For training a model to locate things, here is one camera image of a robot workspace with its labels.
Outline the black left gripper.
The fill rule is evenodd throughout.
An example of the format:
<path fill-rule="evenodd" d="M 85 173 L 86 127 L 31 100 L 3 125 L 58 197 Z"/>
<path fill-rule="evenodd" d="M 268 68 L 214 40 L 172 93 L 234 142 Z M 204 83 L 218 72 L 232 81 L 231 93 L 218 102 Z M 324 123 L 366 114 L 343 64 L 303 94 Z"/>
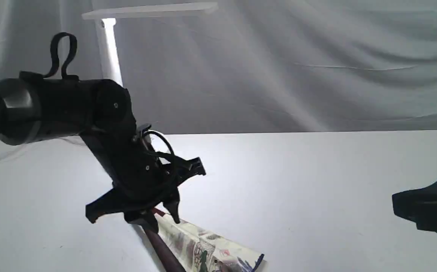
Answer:
<path fill-rule="evenodd" d="M 206 175 L 199 157 L 177 156 L 169 142 L 156 131 L 111 135 L 82 133 L 81 139 L 112 180 L 112 188 L 85 207 L 89 222 L 122 213 L 124 220 L 153 233 L 159 232 L 153 209 L 163 204 L 180 224 L 179 186 L 189 178 Z"/>

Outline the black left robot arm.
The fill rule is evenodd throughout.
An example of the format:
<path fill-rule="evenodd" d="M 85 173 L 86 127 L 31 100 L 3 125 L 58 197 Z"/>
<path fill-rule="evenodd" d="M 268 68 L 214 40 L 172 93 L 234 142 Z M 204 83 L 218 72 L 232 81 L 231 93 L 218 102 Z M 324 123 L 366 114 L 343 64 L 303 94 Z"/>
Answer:
<path fill-rule="evenodd" d="M 159 204 L 180 223 L 178 188 L 205 168 L 199 157 L 177 156 L 151 127 L 137 125 L 128 90 L 110 79 L 20 72 L 0 81 L 0 141 L 18 146 L 77 135 L 111 178 L 112 188 L 85 207 L 91 223 L 123 213 L 129 224 L 157 233 Z"/>

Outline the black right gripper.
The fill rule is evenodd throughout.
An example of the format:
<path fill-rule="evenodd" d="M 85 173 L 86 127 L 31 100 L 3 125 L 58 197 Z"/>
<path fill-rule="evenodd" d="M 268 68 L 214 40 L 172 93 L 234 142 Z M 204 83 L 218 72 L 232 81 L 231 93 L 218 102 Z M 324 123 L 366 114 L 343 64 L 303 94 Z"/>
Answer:
<path fill-rule="evenodd" d="M 427 187 L 394 193 L 392 208 L 397 217 L 414 222 L 418 230 L 437 234 L 437 181 Z"/>

